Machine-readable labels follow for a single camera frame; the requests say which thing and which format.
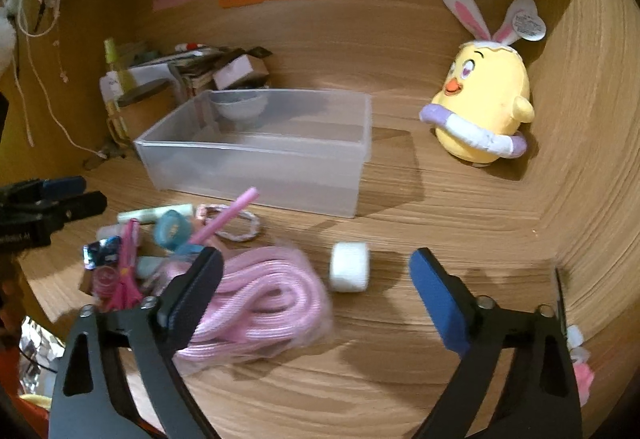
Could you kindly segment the pink comb stick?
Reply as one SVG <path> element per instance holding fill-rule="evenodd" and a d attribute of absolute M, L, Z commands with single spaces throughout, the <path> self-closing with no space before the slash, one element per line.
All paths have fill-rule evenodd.
<path fill-rule="evenodd" d="M 227 208 L 224 208 L 217 217 L 209 221 L 203 228 L 195 232 L 189 240 L 190 244 L 203 245 L 208 239 L 213 237 L 217 231 L 221 230 L 230 220 L 234 219 L 248 205 L 258 199 L 259 192 L 257 188 L 249 188 L 237 199 L 235 199 Z"/>

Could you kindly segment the yellow chick plush toy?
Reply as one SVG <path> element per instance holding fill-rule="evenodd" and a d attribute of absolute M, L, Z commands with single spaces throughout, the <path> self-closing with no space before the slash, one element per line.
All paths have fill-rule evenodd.
<path fill-rule="evenodd" d="M 474 0 L 442 0 L 473 36 L 452 61 L 444 84 L 420 112 L 439 144 L 457 159 L 488 166 L 527 151 L 520 133 L 535 118 L 520 39 L 540 41 L 547 32 L 534 0 L 513 0 L 501 26 L 490 32 Z"/>

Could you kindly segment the small white bowl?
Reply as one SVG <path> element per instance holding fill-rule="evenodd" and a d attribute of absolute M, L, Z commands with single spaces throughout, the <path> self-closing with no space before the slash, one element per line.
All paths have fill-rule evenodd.
<path fill-rule="evenodd" d="M 232 121 L 251 120 L 258 117 L 268 104 L 266 92 L 252 90 L 216 91 L 209 95 L 218 113 Z"/>

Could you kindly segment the pink round container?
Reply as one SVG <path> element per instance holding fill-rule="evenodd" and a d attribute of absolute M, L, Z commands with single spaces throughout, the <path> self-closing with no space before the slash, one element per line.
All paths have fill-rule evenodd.
<path fill-rule="evenodd" d="M 110 299 L 119 282 L 118 270 L 112 266 L 99 266 L 92 274 L 93 296 L 102 300 Z"/>

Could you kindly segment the teal tape roll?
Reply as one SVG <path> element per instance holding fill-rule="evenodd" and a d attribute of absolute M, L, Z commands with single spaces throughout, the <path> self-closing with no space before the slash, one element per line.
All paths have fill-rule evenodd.
<path fill-rule="evenodd" d="M 191 221 L 176 210 L 168 210 L 155 223 L 153 239 L 156 245 L 175 251 L 188 243 L 192 233 Z"/>

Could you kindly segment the small pink cardboard box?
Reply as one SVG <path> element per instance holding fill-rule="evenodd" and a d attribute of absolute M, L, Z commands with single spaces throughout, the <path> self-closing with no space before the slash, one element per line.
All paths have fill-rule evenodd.
<path fill-rule="evenodd" d="M 232 89 L 244 82 L 268 77 L 264 61 L 248 54 L 239 56 L 213 73 L 213 81 L 218 90 Z"/>

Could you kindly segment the red white marker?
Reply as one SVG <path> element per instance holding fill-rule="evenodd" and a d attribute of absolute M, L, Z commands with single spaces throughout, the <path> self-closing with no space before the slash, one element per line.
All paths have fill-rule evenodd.
<path fill-rule="evenodd" d="M 175 45 L 176 52 L 189 52 L 198 49 L 206 49 L 207 46 L 204 43 L 197 42 L 187 42 L 187 43 L 178 43 Z"/>

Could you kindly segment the stack of papers books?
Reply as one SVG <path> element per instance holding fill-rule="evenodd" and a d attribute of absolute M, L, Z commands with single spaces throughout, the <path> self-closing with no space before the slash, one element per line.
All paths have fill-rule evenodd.
<path fill-rule="evenodd" d="M 194 95 L 215 87 L 214 74 L 218 62 L 223 62 L 232 50 L 229 48 L 205 47 L 189 52 L 178 52 L 157 58 L 126 69 L 129 88 L 149 84 L 151 81 L 167 79 L 174 87 L 179 104 Z"/>

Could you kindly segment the blue snack packet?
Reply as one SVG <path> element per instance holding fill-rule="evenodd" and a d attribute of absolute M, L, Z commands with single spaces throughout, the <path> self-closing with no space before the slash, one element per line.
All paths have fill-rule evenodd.
<path fill-rule="evenodd" d="M 107 237 L 106 239 L 86 244 L 82 248 L 82 260 L 84 260 L 85 269 L 91 271 L 103 266 L 117 265 L 120 245 L 122 245 L 121 237 Z"/>

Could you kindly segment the white tape roll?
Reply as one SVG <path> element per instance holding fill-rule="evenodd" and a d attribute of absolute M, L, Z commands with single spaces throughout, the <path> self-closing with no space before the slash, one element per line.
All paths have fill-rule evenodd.
<path fill-rule="evenodd" d="M 369 285 L 370 256 L 366 243 L 336 243 L 329 265 L 333 292 L 362 293 Z"/>

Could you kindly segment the clear plastic storage box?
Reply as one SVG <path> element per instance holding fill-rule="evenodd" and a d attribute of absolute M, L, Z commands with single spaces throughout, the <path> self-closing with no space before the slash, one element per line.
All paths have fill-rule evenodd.
<path fill-rule="evenodd" d="M 205 91 L 134 142 L 155 188 L 351 218 L 371 155 L 365 93 L 254 89 L 268 94 L 256 118 L 222 117 Z"/>

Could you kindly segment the pink scissors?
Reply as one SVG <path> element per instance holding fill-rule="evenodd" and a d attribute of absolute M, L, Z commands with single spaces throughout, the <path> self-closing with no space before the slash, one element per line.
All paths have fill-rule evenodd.
<path fill-rule="evenodd" d="M 105 312 L 131 309 L 142 300 L 136 282 L 137 240 L 140 237 L 140 223 L 130 219 L 125 225 L 118 259 L 118 277 L 113 294 L 104 306 Z"/>

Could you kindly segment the pale green white tube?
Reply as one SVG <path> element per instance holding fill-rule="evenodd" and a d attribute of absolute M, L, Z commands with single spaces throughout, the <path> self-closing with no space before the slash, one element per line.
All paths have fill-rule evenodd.
<path fill-rule="evenodd" d="M 119 225 L 124 225 L 132 219 L 138 220 L 142 225 L 149 225 L 150 223 L 155 223 L 160 220 L 160 217 L 169 211 L 178 212 L 182 217 L 192 217 L 194 215 L 194 207 L 192 204 L 179 204 L 123 211 L 117 215 L 116 219 Z"/>

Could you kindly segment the green spray bottle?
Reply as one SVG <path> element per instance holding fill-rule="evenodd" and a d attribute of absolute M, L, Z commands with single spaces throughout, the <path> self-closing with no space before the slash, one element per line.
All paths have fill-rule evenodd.
<path fill-rule="evenodd" d="M 122 65 L 122 62 L 119 61 L 119 55 L 113 38 L 104 40 L 104 49 L 105 61 L 113 78 L 110 84 L 112 97 L 105 103 L 105 106 L 108 115 L 110 115 L 110 121 L 116 133 L 118 143 L 126 144 L 129 141 L 129 136 L 124 118 L 122 118 L 122 113 L 120 113 L 118 101 L 126 92 L 134 87 L 134 78 L 132 78 L 129 70 Z"/>

